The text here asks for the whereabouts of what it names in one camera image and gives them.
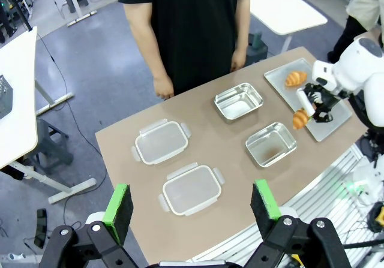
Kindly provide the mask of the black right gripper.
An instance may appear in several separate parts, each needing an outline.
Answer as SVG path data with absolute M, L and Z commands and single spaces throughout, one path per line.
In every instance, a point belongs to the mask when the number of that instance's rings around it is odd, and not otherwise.
M 317 123 L 333 121 L 331 109 L 341 100 L 321 85 L 307 83 L 296 91 L 296 96 L 308 116 Z

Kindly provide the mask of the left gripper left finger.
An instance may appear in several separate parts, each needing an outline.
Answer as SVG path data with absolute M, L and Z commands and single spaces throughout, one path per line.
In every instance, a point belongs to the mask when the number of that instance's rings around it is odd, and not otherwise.
M 52 231 L 39 266 L 86 267 L 101 259 L 106 267 L 137 267 L 123 247 L 133 209 L 130 186 L 117 185 L 102 220 L 78 230 L 61 225 Z

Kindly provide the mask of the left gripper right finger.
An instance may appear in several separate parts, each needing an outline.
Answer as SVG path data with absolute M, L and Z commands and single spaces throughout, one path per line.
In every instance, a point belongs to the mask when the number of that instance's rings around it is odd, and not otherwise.
M 351 266 L 333 223 L 283 215 L 266 180 L 253 183 L 250 206 L 263 242 L 245 267 L 277 267 L 286 254 L 297 255 L 304 267 Z

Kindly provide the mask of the person's left hand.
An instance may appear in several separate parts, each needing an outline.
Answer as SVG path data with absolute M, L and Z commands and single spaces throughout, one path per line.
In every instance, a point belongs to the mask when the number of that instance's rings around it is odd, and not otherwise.
M 246 57 L 247 57 L 246 50 L 236 49 L 232 55 L 230 71 L 234 72 L 243 68 L 245 65 Z

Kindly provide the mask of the person's right hand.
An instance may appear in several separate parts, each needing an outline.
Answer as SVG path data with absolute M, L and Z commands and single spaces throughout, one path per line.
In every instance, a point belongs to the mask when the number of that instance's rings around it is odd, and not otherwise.
M 174 97 L 173 83 L 168 76 L 155 77 L 154 89 L 156 95 L 164 100 Z

